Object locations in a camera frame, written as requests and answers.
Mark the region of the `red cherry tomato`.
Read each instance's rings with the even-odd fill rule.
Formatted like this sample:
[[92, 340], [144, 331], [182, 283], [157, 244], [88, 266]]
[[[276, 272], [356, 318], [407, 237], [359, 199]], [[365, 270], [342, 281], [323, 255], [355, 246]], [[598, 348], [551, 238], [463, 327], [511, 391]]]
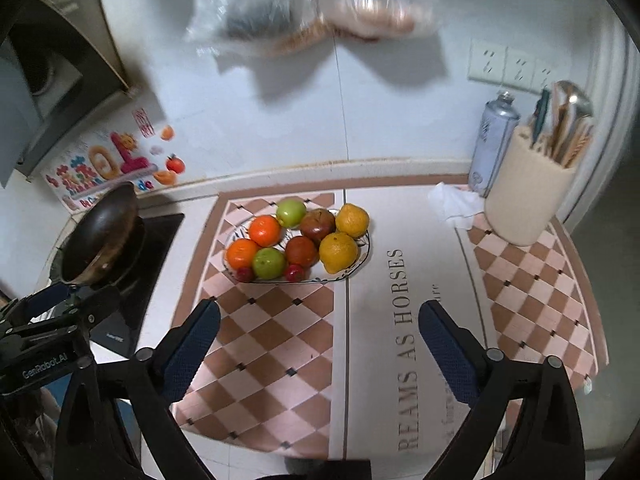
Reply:
[[255, 273], [251, 266], [241, 266], [234, 271], [234, 277], [238, 282], [250, 283], [255, 279]]
[[289, 283], [300, 283], [306, 278], [306, 269], [299, 264], [290, 263], [286, 267], [283, 276]]

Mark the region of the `green apple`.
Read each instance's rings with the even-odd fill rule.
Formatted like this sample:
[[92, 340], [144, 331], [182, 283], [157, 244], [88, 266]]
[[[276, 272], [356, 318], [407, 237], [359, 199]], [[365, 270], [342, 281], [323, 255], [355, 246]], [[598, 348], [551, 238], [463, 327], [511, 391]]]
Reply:
[[276, 218], [285, 229], [295, 229], [303, 220], [307, 212], [306, 205], [301, 200], [286, 198], [278, 203]]
[[254, 274], [258, 280], [262, 281], [280, 278], [285, 267], [286, 259], [284, 253], [273, 247], [259, 249], [252, 261]]

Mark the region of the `yellow orange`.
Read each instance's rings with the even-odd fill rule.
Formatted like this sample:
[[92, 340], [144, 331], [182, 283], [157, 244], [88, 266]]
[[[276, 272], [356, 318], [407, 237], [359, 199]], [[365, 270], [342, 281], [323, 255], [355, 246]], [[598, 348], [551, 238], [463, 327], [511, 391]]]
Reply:
[[343, 232], [352, 238], [359, 238], [367, 233], [370, 217], [364, 209], [351, 203], [345, 204], [335, 217], [338, 232]]

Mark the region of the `black gas stove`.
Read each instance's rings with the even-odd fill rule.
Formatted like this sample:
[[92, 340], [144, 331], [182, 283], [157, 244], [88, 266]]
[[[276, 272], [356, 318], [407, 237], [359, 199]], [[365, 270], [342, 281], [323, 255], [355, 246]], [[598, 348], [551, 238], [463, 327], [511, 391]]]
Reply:
[[73, 292], [51, 314], [59, 316], [105, 286], [115, 286], [120, 293], [119, 307], [91, 331], [90, 339], [124, 358], [133, 356], [153, 289], [183, 219], [183, 214], [137, 218], [110, 272]]

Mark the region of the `black frying pan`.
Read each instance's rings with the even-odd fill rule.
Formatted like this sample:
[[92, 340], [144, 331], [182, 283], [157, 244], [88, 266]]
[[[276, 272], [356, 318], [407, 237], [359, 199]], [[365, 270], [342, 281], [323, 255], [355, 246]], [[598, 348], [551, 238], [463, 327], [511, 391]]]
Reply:
[[134, 228], [138, 200], [134, 185], [112, 188], [79, 221], [62, 249], [61, 282], [89, 285], [113, 266]]

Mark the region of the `orange tangerine front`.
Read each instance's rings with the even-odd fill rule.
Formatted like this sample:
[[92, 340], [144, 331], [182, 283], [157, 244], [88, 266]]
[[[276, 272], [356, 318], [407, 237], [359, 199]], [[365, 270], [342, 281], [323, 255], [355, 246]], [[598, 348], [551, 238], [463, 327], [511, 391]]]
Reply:
[[250, 238], [239, 238], [226, 249], [226, 261], [232, 270], [250, 268], [260, 246]]

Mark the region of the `orange tangerine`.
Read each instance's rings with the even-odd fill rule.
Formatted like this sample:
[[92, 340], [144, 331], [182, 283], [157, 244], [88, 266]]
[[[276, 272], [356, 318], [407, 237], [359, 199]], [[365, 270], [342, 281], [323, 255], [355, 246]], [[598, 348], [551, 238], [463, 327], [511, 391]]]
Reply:
[[263, 214], [255, 217], [248, 227], [248, 236], [260, 247], [271, 247], [280, 243], [282, 226], [276, 217]]
[[250, 268], [260, 246], [250, 238], [239, 238], [226, 249], [226, 261], [232, 270]]

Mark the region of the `green apple on plate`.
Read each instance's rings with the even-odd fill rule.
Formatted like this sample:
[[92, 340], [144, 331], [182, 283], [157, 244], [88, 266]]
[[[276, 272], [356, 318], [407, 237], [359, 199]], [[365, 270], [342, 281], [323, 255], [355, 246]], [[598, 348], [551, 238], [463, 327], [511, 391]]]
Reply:
[[254, 274], [258, 280], [262, 281], [280, 278], [285, 267], [286, 259], [284, 253], [273, 247], [259, 249], [252, 261]]

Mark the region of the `orange tangerine back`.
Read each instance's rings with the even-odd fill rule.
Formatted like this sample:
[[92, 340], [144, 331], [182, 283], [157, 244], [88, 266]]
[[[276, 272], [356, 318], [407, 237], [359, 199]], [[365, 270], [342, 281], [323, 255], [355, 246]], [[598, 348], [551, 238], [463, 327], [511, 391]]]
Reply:
[[248, 236], [260, 247], [271, 247], [280, 243], [282, 226], [276, 217], [263, 214], [255, 217], [248, 227]]

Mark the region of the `checkered counter mat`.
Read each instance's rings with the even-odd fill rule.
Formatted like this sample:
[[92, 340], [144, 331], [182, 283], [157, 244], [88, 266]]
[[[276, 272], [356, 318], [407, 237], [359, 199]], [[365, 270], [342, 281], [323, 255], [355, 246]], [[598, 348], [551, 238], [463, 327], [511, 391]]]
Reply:
[[241, 283], [228, 244], [278, 198], [218, 200], [196, 245], [175, 313], [203, 299], [222, 323], [184, 398], [185, 430], [305, 458], [436, 455], [468, 408], [456, 399], [418, 330], [426, 300], [486, 347], [539, 363], [557, 356], [574, 388], [598, 374], [593, 299], [574, 247], [549, 224], [533, 245], [492, 232], [483, 216], [458, 230], [432, 211], [425, 186], [308, 192], [309, 208], [345, 204], [370, 216], [361, 262], [346, 278]]

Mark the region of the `reddish brown orange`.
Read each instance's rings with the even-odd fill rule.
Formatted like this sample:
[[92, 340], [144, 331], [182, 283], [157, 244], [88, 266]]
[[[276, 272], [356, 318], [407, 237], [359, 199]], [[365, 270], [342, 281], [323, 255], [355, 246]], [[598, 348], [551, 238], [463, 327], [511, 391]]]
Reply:
[[285, 257], [289, 263], [296, 263], [305, 269], [318, 261], [318, 249], [314, 242], [303, 235], [292, 237], [285, 246]]

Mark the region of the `white patterned fruit plate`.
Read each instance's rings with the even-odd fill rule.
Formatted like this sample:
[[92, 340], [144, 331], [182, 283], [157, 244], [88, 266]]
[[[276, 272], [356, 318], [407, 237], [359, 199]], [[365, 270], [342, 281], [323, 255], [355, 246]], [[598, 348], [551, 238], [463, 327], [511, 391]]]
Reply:
[[336, 209], [306, 211], [301, 226], [285, 226], [276, 214], [258, 212], [224, 222], [216, 252], [224, 270], [240, 282], [328, 284], [355, 274], [371, 252], [371, 235], [341, 234], [329, 222]]

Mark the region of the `black range hood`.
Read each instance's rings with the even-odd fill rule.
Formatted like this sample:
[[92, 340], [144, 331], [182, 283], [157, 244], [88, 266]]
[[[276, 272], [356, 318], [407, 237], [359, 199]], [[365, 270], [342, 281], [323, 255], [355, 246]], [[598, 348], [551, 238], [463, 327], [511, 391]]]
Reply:
[[101, 0], [1, 0], [1, 181], [127, 89]]

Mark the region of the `dark red apple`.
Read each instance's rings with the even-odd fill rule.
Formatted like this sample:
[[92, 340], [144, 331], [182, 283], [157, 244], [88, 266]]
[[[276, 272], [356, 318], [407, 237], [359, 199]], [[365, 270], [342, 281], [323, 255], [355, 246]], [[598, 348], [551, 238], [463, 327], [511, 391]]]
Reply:
[[334, 214], [323, 208], [308, 211], [300, 220], [298, 229], [303, 236], [319, 245], [326, 236], [335, 232]]

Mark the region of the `beige utensil holder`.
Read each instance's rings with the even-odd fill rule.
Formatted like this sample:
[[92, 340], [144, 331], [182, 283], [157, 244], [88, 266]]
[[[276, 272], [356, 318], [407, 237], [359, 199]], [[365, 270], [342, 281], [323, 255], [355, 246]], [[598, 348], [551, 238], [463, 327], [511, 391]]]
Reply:
[[516, 246], [530, 246], [538, 240], [558, 212], [577, 171], [531, 148], [531, 134], [529, 127], [514, 128], [485, 200], [491, 229]]

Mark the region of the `crumpled white tissue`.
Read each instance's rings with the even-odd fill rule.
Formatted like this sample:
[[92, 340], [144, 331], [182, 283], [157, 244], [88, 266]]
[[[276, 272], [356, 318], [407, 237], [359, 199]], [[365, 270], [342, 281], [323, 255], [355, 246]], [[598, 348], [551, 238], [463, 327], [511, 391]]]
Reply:
[[485, 201], [477, 193], [440, 182], [427, 194], [440, 222], [458, 230], [472, 229], [474, 219], [484, 211]]

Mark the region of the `yellow lemon on plate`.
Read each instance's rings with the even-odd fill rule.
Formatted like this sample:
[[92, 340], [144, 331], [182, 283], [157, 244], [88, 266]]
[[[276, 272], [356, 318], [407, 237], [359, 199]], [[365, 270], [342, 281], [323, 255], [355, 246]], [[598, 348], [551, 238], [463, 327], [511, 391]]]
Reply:
[[320, 261], [329, 274], [337, 274], [349, 268], [358, 256], [359, 248], [355, 240], [342, 232], [327, 235], [319, 246]]

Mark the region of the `utensils in holder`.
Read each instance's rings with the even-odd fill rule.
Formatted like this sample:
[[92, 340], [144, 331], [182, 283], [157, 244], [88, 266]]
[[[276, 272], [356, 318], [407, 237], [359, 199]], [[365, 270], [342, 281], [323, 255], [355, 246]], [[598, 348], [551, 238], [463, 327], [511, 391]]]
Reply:
[[535, 153], [572, 169], [588, 151], [593, 133], [590, 99], [574, 82], [560, 80], [542, 90], [525, 139]]

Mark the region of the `silver spray can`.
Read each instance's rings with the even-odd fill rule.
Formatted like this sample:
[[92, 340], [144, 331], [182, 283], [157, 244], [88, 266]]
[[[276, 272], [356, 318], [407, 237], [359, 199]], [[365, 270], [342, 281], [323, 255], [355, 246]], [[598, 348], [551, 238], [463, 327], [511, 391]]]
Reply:
[[494, 184], [513, 130], [521, 115], [513, 107], [514, 96], [501, 90], [486, 103], [469, 171], [469, 187], [480, 197], [486, 197]]

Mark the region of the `clear plastic bag dark contents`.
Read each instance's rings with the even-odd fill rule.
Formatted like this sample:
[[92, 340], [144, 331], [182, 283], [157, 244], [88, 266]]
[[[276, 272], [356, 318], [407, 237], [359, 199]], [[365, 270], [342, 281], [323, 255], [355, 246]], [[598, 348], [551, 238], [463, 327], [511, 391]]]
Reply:
[[317, 0], [193, 0], [184, 39], [201, 53], [271, 58], [326, 38]]

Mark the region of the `colourful wall sticker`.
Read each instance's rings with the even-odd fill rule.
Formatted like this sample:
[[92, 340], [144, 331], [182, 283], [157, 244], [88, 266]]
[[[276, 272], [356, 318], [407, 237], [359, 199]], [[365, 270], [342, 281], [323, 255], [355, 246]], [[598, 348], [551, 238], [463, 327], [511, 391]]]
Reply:
[[198, 176], [184, 140], [157, 102], [126, 105], [62, 148], [41, 170], [69, 212], [84, 211], [117, 185], [145, 194]]

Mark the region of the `white wall socket panel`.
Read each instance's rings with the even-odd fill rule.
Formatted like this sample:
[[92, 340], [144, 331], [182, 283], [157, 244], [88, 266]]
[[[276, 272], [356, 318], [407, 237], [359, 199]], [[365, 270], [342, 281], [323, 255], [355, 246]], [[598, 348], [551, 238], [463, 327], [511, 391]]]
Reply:
[[504, 88], [539, 93], [558, 79], [555, 66], [533, 55], [492, 42], [472, 39], [468, 78]]

